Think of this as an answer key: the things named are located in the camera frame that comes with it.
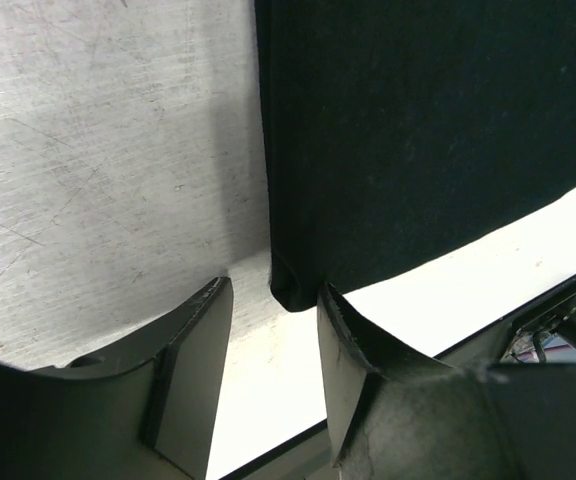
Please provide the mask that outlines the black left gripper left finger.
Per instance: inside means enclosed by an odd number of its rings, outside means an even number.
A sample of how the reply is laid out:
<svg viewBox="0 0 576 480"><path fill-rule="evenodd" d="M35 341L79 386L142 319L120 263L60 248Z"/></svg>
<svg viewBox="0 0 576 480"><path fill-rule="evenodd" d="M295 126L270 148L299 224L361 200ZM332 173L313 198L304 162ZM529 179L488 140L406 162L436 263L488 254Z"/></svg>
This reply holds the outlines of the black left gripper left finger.
<svg viewBox="0 0 576 480"><path fill-rule="evenodd" d="M205 478L232 310L218 277L127 336L35 371L48 410L28 478Z"/></svg>

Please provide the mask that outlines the black t shirt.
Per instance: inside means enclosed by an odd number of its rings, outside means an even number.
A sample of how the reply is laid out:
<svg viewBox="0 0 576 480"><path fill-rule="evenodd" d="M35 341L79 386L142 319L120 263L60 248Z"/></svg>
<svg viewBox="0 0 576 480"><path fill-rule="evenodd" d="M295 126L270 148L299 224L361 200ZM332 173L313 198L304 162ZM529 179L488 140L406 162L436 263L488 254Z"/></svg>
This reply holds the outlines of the black t shirt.
<svg viewBox="0 0 576 480"><path fill-rule="evenodd" d="M576 0L258 1L270 289L288 311L576 188Z"/></svg>

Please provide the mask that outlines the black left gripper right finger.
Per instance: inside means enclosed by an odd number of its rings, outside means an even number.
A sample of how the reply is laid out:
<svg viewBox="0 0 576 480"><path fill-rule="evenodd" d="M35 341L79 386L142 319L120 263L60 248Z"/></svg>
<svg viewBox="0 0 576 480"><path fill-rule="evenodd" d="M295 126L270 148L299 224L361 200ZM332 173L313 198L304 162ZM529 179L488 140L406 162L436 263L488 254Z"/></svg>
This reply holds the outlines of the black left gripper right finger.
<svg viewBox="0 0 576 480"><path fill-rule="evenodd" d="M317 329L335 467L472 467L462 370L392 336L330 285L318 295Z"/></svg>

